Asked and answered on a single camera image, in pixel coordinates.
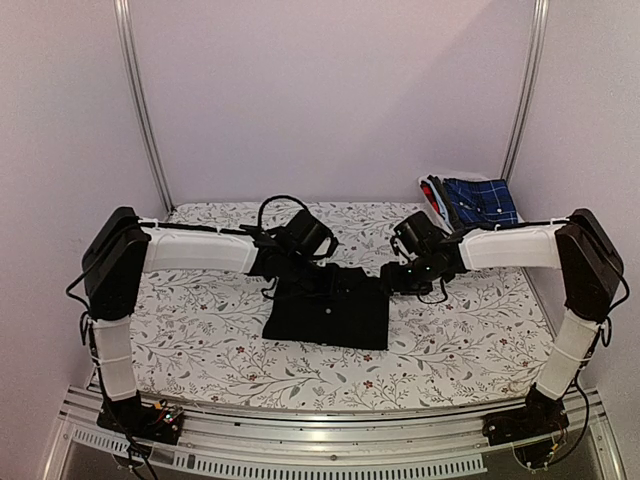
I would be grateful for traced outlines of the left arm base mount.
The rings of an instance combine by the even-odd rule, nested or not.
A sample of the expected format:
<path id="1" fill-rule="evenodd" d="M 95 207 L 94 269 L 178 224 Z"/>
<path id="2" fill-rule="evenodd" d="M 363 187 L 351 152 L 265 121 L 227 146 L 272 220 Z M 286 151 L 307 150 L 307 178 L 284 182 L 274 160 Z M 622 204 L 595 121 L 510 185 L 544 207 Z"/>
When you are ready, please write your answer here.
<path id="1" fill-rule="evenodd" d="M 178 443 L 183 423 L 181 407 L 169 405 L 164 399 L 145 405 L 139 393 L 120 401 L 105 397 L 97 419 L 103 429 L 169 445 Z"/>

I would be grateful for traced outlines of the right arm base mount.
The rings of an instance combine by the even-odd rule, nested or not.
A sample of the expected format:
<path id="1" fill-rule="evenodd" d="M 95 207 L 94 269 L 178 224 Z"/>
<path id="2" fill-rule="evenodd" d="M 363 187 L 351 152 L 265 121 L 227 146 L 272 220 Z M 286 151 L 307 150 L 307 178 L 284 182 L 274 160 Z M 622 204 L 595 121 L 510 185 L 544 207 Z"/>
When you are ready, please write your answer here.
<path id="1" fill-rule="evenodd" d="M 531 470 L 551 463 L 569 426 L 563 401 L 546 397 L 536 386 L 522 407 L 488 414 L 482 422 L 482 435 L 490 446 L 522 442 L 514 450 L 515 458 Z"/>

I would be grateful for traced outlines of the black long sleeve shirt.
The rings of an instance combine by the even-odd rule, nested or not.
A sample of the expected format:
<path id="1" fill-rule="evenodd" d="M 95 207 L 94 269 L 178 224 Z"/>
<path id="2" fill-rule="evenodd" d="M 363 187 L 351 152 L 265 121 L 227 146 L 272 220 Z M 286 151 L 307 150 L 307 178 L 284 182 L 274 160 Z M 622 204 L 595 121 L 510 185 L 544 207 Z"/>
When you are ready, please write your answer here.
<path id="1" fill-rule="evenodd" d="M 314 280 L 280 279 L 262 337 L 352 349 L 385 351 L 389 295 L 361 268 L 330 264 Z"/>

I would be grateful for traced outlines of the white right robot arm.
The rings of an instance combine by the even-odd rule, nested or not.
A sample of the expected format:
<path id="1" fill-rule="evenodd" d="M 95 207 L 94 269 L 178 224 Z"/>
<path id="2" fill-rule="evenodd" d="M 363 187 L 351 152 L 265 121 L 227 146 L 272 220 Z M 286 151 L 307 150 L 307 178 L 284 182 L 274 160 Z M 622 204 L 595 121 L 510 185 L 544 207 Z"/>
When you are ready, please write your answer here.
<path id="1" fill-rule="evenodd" d="M 385 290 L 418 296 L 434 282 L 498 268 L 555 270 L 562 278 L 563 319 L 531 394 L 517 415 L 517 427 L 537 436 L 552 424 L 560 400 L 587 364 L 596 337 L 611 311 L 629 295 L 624 263 L 595 214 L 580 208 L 566 217 L 515 225 L 483 225 L 446 233 L 419 211 L 394 230 L 397 254 L 408 257 L 380 269 Z"/>

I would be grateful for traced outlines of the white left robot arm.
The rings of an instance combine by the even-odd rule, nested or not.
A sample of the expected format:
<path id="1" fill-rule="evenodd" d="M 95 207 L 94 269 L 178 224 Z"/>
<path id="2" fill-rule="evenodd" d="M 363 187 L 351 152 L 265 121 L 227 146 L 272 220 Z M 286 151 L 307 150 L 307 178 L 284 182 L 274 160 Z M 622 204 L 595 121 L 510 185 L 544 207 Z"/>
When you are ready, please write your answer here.
<path id="1" fill-rule="evenodd" d="M 101 378 L 104 397 L 113 401 L 111 419 L 128 434 L 148 426 L 138 394 L 130 340 L 144 275 L 157 271 L 211 270 L 287 281 L 312 294 L 321 290 L 322 261 L 338 240 L 308 210 L 286 225 L 264 229 L 242 225 L 221 229 L 144 219 L 130 207 L 117 208 L 81 260 L 81 273 L 66 288 L 84 307 L 82 342 Z"/>

